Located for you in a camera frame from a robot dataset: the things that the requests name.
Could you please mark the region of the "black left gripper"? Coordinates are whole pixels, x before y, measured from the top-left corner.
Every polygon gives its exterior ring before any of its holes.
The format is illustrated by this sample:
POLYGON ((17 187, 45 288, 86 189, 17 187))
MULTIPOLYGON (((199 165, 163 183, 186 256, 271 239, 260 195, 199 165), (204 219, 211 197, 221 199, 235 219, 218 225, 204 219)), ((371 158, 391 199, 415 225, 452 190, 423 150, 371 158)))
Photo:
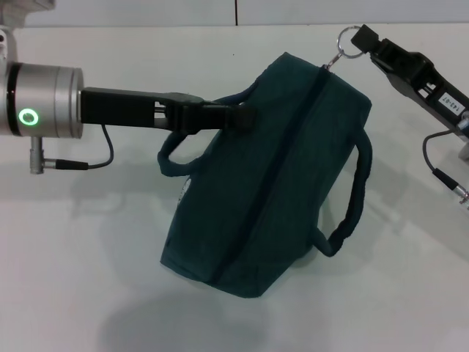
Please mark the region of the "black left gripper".
POLYGON ((174 93, 162 94, 87 87, 81 91, 81 122, 85 125, 157 128, 194 135, 203 130, 248 131, 257 109, 244 104, 247 94, 217 100, 174 93))

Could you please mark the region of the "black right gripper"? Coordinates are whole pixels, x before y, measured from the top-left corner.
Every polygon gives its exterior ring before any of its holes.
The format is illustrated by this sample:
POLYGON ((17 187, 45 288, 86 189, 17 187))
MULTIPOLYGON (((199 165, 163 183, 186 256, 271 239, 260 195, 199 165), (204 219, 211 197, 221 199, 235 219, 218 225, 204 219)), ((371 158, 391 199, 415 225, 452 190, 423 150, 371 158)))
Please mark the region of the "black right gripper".
POLYGON ((389 39, 381 40, 367 25, 359 27, 351 43, 369 55, 398 92, 409 92, 433 117, 468 138, 468 96, 439 74, 428 58, 389 39))

